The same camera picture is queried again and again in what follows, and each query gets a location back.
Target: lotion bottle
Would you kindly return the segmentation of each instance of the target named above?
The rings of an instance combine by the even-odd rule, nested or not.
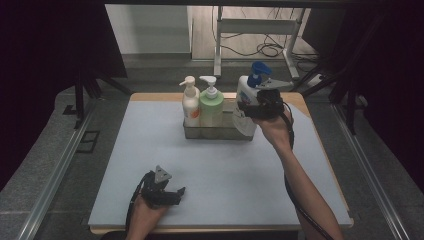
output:
[[[256,86],[262,83],[261,74],[271,74],[272,70],[263,62],[252,64],[252,73],[249,76],[241,76],[237,85],[236,102],[244,102],[246,105],[258,105],[256,99],[259,89]],[[236,104],[233,111],[234,126],[245,136],[253,136],[256,131],[256,124],[250,117],[246,117],[244,112]]]
[[[187,76],[180,86],[186,85],[183,96],[184,126],[200,127],[199,89],[194,86],[195,78]]]
[[[200,126],[219,127],[222,125],[224,95],[215,88],[216,77],[201,76],[209,87],[200,93]]]

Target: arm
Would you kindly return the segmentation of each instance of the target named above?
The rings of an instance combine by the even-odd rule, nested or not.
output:
[[[290,119],[290,114],[287,110],[285,114]],[[294,155],[290,147],[288,129],[284,121],[280,117],[270,120],[254,119],[253,121],[261,127],[264,136],[280,157],[287,181],[299,204],[333,239],[343,239],[339,224],[332,210]],[[299,213],[297,215],[307,239],[324,239],[302,215]]]
[[[156,227],[159,219],[168,208],[151,209],[141,195],[138,195],[134,202],[134,210],[126,240],[143,240]]]

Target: metal rail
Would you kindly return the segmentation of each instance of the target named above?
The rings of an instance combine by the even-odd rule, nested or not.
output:
[[[334,111],[335,116],[340,124],[350,147],[352,148],[355,158],[358,161],[359,167],[362,170],[362,173],[368,182],[368,185],[371,189],[371,192],[374,195],[377,204],[379,205],[383,216],[386,218],[387,224],[389,225],[390,230],[393,233],[395,239],[406,240],[409,239],[408,233],[403,227],[402,220],[400,219],[396,209],[393,206],[393,203],[387,196],[383,187],[380,184],[367,156],[365,155],[358,139],[356,136],[352,135],[348,127],[345,124],[345,116],[340,106],[334,104],[331,105],[332,110]]]
[[[49,180],[45,184],[37,201],[32,207],[31,212],[25,220],[17,239],[34,239],[35,234],[37,233],[37,230],[40,227],[41,222],[43,221],[43,218],[47,213],[47,210],[49,209],[50,203],[52,202],[56,191],[59,188],[60,183],[62,182],[63,176],[65,175],[66,170],[68,169],[68,166],[72,160],[72,157],[74,156],[78,144],[84,134],[84,131],[94,115],[93,112],[95,106],[96,100],[90,100],[87,103],[86,117],[84,118],[84,121],[82,122],[79,129],[75,130],[72,134],[72,137],[65,150],[63,151],[60,160],[56,163],[56,166],[54,167]]]

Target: person's hand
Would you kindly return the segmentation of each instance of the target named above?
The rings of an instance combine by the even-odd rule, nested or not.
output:
[[[134,202],[130,229],[126,240],[144,239],[156,227],[168,209],[169,206],[163,206],[158,209],[149,208],[146,201],[139,194]]]
[[[292,121],[291,114],[287,108],[284,109],[284,114],[290,121]],[[291,150],[288,127],[281,117],[278,116],[276,118],[267,120],[252,120],[254,123],[258,124],[259,127],[261,127],[265,138],[272,144],[274,148]]]

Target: black curtain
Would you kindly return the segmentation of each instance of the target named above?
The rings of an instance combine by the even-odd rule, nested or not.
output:
[[[0,5],[0,189],[45,127],[78,69],[126,77],[105,6],[58,1]]]
[[[356,71],[365,116],[424,191],[424,26],[416,1],[395,1]]]

